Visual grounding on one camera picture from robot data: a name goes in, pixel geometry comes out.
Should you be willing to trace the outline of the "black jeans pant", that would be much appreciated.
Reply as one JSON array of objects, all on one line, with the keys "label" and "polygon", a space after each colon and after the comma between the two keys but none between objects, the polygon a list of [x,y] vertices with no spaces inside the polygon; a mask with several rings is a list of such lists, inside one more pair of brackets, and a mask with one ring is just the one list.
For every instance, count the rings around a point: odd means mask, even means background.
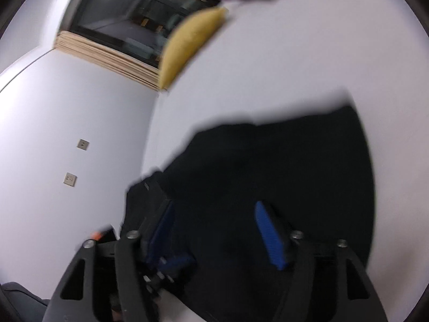
[{"label": "black jeans pant", "polygon": [[166,178],[179,236],[195,256],[194,289],[175,296],[205,321],[274,321],[286,276],[268,258],[257,202],[282,239],[294,230],[323,243],[344,239],[366,267],[375,186],[351,105],[200,131],[154,174]]}]

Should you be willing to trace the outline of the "yellow cushion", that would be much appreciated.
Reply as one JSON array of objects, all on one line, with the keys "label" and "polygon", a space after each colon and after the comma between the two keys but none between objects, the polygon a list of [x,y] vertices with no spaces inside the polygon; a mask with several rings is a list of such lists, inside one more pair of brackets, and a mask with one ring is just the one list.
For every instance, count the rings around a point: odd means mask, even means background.
[{"label": "yellow cushion", "polygon": [[202,9],[186,17],[171,33],[161,53],[158,88],[168,89],[186,64],[224,25],[225,7]]}]

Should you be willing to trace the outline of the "dark window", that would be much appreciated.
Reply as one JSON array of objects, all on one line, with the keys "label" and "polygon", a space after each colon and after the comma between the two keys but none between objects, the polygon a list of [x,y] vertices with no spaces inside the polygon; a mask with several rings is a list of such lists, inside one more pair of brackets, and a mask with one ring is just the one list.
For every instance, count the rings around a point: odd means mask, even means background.
[{"label": "dark window", "polygon": [[70,31],[154,68],[171,32],[219,0],[81,0]]}]

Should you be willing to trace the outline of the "white bed mattress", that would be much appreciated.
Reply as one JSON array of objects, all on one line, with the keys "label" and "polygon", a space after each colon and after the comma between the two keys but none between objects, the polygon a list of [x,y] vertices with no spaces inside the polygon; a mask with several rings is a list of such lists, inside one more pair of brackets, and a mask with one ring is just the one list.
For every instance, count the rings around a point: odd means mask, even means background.
[{"label": "white bed mattress", "polygon": [[322,108],[352,97],[377,190],[369,275],[390,321],[428,285],[428,36],[404,0],[269,0],[230,20],[159,96],[142,172],[209,124]]}]

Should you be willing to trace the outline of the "lower wall socket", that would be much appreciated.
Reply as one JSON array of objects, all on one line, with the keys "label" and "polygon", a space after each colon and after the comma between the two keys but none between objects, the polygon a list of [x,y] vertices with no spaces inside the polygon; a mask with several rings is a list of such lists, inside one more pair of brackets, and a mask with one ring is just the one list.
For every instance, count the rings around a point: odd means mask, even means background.
[{"label": "lower wall socket", "polygon": [[75,176],[74,174],[72,174],[70,172],[67,172],[65,174],[65,178],[64,178],[63,183],[67,186],[74,187],[76,184],[76,181],[77,181],[77,176]]}]

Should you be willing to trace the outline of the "wall socket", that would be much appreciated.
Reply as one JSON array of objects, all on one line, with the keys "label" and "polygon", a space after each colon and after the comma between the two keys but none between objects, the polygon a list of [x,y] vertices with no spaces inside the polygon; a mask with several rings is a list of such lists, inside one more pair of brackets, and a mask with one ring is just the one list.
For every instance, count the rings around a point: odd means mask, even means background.
[{"label": "wall socket", "polygon": [[83,151],[86,151],[87,148],[89,147],[89,144],[90,143],[88,141],[80,139],[80,141],[77,144],[77,148],[79,148],[79,149],[81,149]]},{"label": "wall socket", "polygon": [[77,176],[75,176],[74,174],[72,174],[70,172],[67,172],[65,174],[65,178],[64,178],[63,183],[67,186],[74,187],[76,184],[76,181],[77,181]]}]

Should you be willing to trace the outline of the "upper wall socket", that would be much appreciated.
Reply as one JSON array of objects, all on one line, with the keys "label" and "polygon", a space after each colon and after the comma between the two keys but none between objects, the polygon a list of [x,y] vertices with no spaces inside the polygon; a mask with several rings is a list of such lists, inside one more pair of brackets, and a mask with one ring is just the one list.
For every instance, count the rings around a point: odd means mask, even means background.
[{"label": "upper wall socket", "polygon": [[88,141],[80,139],[80,141],[77,144],[77,148],[79,148],[79,149],[81,149],[83,151],[86,151],[87,148],[89,147],[89,144],[90,143]]}]

